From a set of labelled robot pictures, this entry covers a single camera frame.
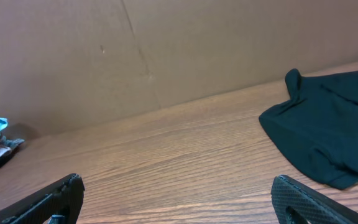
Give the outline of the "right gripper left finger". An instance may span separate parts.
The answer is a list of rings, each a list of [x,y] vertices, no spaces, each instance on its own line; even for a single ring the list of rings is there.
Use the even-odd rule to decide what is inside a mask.
[[[0,210],[0,224],[75,224],[82,208],[84,192],[82,178],[78,174],[69,174]]]

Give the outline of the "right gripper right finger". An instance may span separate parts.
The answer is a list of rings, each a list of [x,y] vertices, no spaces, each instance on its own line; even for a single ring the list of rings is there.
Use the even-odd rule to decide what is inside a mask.
[[[279,224],[358,224],[358,213],[287,175],[276,176],[272,205]]]

